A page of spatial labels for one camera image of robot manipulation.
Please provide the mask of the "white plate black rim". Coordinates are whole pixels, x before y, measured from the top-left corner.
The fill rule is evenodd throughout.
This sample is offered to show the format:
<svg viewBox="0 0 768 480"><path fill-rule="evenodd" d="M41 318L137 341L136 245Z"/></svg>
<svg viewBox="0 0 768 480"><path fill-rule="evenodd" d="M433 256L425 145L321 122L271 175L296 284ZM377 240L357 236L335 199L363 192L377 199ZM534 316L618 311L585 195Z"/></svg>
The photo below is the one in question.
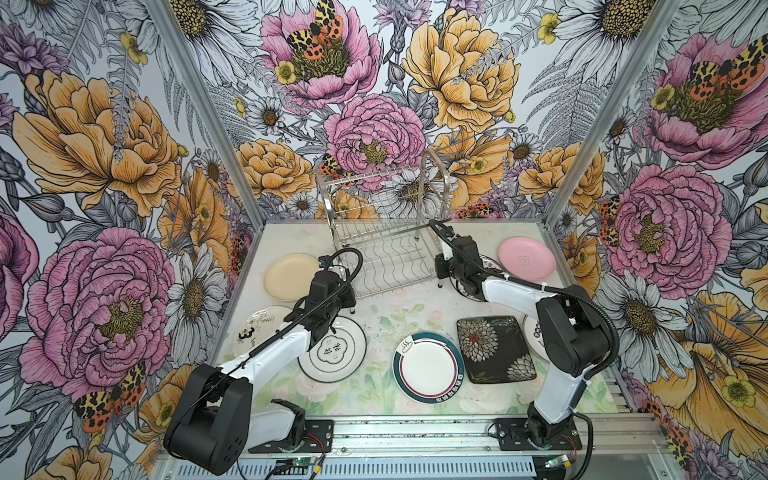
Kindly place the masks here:
<svg viewBox="0 0 768 480"><path fill-rule="evenodd" d="M338 383L362 365L367 345L362 327L349 317L339 316L328 333L298 359L299 367L311 380Z"/></svg>

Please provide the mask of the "black square floral plate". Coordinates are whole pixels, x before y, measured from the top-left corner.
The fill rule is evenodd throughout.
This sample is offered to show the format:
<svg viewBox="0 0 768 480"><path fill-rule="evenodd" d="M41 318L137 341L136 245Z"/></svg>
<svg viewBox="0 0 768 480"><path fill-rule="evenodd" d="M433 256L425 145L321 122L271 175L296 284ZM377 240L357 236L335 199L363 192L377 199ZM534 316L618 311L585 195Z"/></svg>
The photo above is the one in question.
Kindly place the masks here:
<svg viewBox="0 0 768 480"><path fill-rule="evenodd" d="M527 342L515 317L459 319L457 333L471 383L506 384L531 381L537 377Z"/></svg>

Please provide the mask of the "chrome wire dish rack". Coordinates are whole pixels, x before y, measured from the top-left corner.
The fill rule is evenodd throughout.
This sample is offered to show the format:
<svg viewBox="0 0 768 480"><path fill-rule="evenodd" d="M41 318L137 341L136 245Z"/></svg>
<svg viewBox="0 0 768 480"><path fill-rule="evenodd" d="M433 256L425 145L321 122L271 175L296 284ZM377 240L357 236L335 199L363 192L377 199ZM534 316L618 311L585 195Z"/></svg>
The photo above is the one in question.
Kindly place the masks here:
<svg viewBox="0 0 768 480"><path fill-rule="evenodd" d="M321 203L335 249L355 248L364 263L353 283L370 297L435 278L439 240L428 222L449 212L451 177L434 151L415 165L353 173L326 154L317 169Z"/></svg>

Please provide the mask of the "white plate green red rim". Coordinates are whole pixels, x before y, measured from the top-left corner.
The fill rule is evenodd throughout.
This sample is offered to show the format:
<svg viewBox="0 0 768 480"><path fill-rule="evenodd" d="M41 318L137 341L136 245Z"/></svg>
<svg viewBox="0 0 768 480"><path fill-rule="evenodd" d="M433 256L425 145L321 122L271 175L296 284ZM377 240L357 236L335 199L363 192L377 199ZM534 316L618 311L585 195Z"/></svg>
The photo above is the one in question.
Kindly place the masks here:
<svg viewBox="0 0 768 480"><path fill-rule="evenodd" d="M392 372L407 397L428 405L451 400L466 377L459 349L434 332L418 332L403 338L393 354Z"/></svg>

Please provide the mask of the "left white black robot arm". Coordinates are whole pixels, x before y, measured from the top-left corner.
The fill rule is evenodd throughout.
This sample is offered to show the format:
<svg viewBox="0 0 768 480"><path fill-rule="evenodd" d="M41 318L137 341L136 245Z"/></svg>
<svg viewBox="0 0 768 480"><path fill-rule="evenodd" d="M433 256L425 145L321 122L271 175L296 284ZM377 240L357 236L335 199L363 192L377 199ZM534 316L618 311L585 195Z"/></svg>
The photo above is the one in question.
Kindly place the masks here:
<svg viewBox="0 0 768 480"><path fill-rule="evenodd" d="M254 412L252 404L267 383L332 331L340 311L356 305L352 283L363 254L346 247L319 263L308 294L269 338L231 361L192 371L163 438L171 457L222 475L249 448L295 450L309 438L303 408L274 399Z"/></svg>

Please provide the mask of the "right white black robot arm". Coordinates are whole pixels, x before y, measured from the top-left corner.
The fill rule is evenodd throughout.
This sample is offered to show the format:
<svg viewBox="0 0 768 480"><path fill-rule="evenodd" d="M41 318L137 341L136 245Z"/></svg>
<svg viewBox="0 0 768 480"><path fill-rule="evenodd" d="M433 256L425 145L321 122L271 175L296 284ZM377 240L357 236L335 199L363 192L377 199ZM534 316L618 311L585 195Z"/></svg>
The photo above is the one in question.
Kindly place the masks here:
<svg viewBox="0 0 768 480"><path fill-rule="evenodd" d="M527 440L538 449L571 431L588 382L618 355L618 332L605 312L578 285L565 288L517 279L483 266L476 242L442 221L429 227L441 241L435 257L439 279L451 278L483 302L509 307L536 320L550 361L542 389L530 404Z"/></svg>

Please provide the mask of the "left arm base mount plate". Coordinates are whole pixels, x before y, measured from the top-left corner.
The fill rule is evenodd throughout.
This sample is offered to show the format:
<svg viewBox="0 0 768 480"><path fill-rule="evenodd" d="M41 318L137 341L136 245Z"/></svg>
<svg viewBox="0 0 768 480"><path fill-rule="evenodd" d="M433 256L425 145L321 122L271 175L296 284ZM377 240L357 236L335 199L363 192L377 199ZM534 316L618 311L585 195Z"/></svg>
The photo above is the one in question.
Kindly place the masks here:
<svg viewBox="0 0 768 480"><path fill-rule="evenodd" d="M298 442L290 439L272 441L249 447L250 454L289 454L289 453L330 453L333 447L335 422L333 420L309 419L305 421L304 431Z"/></svg>

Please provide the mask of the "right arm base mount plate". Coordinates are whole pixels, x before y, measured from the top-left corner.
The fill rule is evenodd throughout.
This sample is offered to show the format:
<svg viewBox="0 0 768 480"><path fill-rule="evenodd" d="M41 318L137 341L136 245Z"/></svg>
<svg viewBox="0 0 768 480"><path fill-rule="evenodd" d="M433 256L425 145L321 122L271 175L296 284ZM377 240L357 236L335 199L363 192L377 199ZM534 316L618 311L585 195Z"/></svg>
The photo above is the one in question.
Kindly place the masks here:
<svg viewBox="0 0 768 480"><path fill-rule="evenodd" d="M573 417L558 424L538 418L495 419L488 429L501 451L581 450L582 441Z"/></svg>

